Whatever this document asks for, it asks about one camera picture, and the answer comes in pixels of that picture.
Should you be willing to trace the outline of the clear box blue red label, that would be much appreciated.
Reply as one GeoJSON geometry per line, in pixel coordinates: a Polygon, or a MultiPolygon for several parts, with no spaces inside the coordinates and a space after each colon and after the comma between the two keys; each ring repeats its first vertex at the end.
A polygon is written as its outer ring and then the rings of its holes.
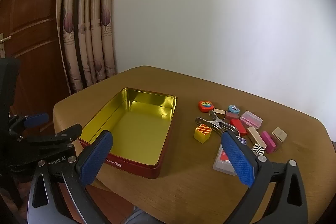
{"type": "Polygon", "coordinates": [[[217,156],[215,158],[213,169],[222,173],[229,174],[231,176],[236,176],[236,172],[228,159],[222,145],[219,146],[217,156]]]}

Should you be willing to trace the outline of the yellow red striped cube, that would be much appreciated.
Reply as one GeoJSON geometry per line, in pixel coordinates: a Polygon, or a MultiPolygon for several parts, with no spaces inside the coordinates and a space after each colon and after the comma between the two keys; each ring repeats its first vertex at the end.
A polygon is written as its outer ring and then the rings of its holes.
{"type": "Polygon", "coordinates": [[[212,128],[205,125],[204,123],[199,125],[194,131],[194,139],[199,143],[205,143],[211,136],[212,128]]]}

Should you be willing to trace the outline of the magenta rectangular block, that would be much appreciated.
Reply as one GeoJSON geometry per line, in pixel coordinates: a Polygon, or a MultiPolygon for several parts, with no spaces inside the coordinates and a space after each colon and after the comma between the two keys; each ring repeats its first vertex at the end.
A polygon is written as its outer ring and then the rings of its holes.
{"type": "Polygon", "coordinates": [[[273,153],[274,151],[276,151],[276,143],[274,142],[274,140],[271,138],[271,136],[268,134],[267,131],[263,131],[261,134],[260,134],[262,140],[264,141],[264,143],[266,144],[266,148],[265,148],[265,151],[267,154],[271,154],[273,153]]]}

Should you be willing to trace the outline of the beige small box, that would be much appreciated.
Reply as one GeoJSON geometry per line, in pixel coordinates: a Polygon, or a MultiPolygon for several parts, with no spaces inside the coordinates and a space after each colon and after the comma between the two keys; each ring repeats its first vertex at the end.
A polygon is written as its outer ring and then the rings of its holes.
{"type": "Polygon", "coordinates": [[[275,142],[284,143],[287,136],[288,136],[287,133],[279,127],[276,127],[272,131],[272,138],[274,139],[275,142]]]}

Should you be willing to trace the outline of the gold rectangular lipstick case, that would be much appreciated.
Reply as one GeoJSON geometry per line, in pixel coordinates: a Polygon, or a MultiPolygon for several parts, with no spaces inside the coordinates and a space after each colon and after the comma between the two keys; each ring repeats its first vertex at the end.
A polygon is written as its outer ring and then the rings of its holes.
{"type": "Polygon", "coordinates": [[[258,131],[253,126],[247,128],[247,133],[248,133],[248,137],[250,141],[258,144],[261,148],[266,149],[267,147],[266,143],[264,142],[264,140],[261,138],[258,131]]]}

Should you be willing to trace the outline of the red gold tin box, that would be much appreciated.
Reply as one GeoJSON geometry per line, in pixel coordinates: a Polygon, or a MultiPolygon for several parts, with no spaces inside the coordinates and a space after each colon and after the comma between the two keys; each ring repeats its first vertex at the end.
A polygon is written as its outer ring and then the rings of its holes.
{"type": "Polygon", "coordinates": [[[87,147],[107,130],[113,137],[107,164],[141,177],[157,178],[176,106],[176,96],[123,88],[84,126],[79,142],[87,147]]]}

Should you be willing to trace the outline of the person's grey trousers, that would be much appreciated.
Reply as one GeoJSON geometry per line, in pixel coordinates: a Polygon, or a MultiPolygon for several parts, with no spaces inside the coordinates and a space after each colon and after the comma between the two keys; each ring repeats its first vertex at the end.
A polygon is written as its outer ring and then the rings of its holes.
{"type": "Polygon", "coordinates": [[[124,224],[163,224],[163,222],[135,206],[124,224]]]}

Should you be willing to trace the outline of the clear pink plastic box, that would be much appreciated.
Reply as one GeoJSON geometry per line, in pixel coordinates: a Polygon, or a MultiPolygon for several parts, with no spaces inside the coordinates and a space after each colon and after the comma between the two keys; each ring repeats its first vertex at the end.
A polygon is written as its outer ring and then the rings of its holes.
{"type": "Polygon", "coordinates": [[[248,125],[249,127],[254,127],[255,129],[259,129],[261,127],[261,124],[263,120],[255,115],[254,113],[250,111],[245,111],[241,116],[240,120],[248,125]]]}

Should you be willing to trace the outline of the red rectangular block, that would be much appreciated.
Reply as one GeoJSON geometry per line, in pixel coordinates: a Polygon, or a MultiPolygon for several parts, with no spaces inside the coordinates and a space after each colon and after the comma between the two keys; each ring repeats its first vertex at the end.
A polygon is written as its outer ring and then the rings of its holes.
{"type": "Polygon", "coordinates": [[[238,130],[240,136],[246,136],[246,128],[239,119],[231,119],[230,124],[238,130]]]}

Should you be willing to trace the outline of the silver metal clamp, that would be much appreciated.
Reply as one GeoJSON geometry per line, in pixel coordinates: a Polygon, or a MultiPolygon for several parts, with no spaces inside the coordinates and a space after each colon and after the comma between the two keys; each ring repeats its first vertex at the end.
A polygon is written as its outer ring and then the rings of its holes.
{"type": "Polygon", "coordinates": [[[224,122],[223,120],[221,120],[214,112],[214,110],[210,110],[209,111],[209,116],[211,118],[211,120],[206,120],[204,118],[198,117],[195,119],[195,122],[197,125],[201,125],[204,124],[210,128],[212,128],[213,130],[215,130],[220,136],[222,135],[222,133],[226,132],[226,131],[230,131],[233,134],[235,134],[236,136],[240,136],[240,133],[238,132],[237,128],[234,127],[233,125],[224,122]]]}

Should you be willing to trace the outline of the blue oval case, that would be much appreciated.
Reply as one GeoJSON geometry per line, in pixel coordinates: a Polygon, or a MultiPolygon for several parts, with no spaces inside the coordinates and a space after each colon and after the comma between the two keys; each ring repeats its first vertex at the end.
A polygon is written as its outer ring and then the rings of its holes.
{"type": "Polygon", "coordinates": [[[240,109],[236,105],[230,105],[228,106],[228,111],[234,114],[239,114],[240,109]]]}

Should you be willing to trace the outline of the gold maroon lipstick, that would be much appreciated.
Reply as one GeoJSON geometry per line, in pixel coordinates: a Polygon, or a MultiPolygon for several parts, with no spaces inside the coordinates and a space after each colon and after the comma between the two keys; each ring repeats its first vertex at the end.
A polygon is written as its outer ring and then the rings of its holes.
{"type": "Polygon", "coordinates": [[[227,110],[221,110],[221,109],[214,109],[214,113],[219,117],[220,119],[224,120],[232,120],[232,119],[239,119],[239,115],[236,113],[232,113],[227,110]]]}

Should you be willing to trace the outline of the brown wooden door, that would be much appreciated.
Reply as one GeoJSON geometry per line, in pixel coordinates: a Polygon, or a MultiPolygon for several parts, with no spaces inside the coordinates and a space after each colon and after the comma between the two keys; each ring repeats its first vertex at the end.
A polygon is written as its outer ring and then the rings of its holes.
{"type": "Polygon", "coordinates": [[[20,61],[11,112],[46,113],[49,121],[28,134],[53,135],[53,109],[69,96],[56,27],[56,0],[1,0],[2,47],[20,61]]]}

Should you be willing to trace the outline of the red square tape measure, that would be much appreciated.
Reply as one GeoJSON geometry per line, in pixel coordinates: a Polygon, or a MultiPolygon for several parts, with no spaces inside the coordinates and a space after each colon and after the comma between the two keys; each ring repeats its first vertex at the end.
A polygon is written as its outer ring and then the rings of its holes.
{"type": "Polygon", "coordinates": [[[214,110],[214,105],[210,101],[199,101],[198,108],[203,113],[208,113],[210,110],[214,110]]]}

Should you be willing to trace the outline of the beige floral curtain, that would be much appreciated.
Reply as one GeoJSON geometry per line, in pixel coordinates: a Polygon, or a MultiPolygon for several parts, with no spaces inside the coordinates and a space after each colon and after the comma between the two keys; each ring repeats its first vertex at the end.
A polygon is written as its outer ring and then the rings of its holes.
{"type": "Polygon", "coordinates": [[[113,0],[56,0],[56,26],[70,93],[117,73],[113,0]]]}

